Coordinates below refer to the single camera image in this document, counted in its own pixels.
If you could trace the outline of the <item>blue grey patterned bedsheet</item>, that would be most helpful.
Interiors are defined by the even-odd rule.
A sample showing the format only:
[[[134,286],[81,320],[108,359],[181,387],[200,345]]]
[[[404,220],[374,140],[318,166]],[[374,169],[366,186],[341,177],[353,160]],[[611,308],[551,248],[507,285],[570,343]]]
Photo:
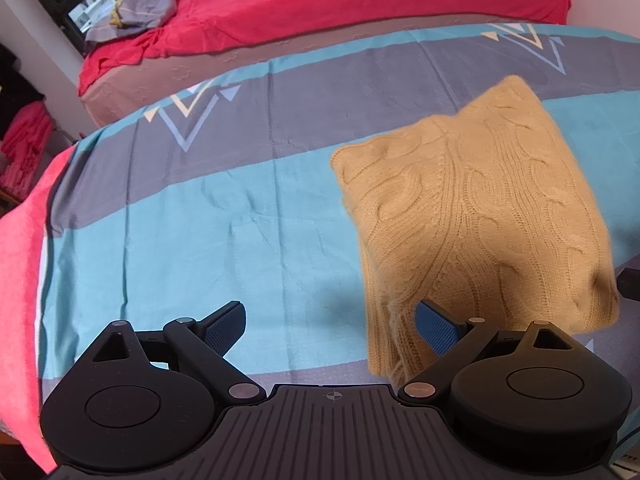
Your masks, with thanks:
[[[343,146],[452,116],[509,76],[559,127],[639,251],[639,43],[604,29],[405,29],[273,53],[169,93],[50,162],[1,220],[1,426],[43,470],[43,400],[115,320],[158,330],[230,300],[232,362],[265,380],[372,374]]]

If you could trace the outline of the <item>grey blue crumpled cloth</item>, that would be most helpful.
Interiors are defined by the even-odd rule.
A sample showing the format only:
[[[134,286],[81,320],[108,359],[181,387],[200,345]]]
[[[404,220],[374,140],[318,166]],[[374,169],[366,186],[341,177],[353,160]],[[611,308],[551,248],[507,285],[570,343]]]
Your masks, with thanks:
[[[86,44],[97,44],[126,37],[163,26],[177,12],[177,0],[117,0],[111,4],[86,32]]]

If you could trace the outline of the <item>red blanket at left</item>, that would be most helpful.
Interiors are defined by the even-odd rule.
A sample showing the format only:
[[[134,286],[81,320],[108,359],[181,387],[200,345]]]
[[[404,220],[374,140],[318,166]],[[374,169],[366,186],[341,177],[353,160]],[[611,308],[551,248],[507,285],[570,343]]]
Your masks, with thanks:
[[[1,189],[24,200],[34,185],[42,156],[55,123],[42,101],[24,106],[14,117],[1,143],[6,166]]]

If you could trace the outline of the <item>tan cable-knit cardigan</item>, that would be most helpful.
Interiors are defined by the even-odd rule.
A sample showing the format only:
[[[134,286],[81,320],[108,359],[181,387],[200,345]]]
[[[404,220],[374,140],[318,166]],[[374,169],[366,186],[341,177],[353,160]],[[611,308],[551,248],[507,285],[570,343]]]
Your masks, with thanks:
[[[330,165],[357,231],[373,375],[400,386],[435,361],[414,320],[423,300],[503,330],[617,321],[608,228],[522,78],[452,116],[343,146]]]

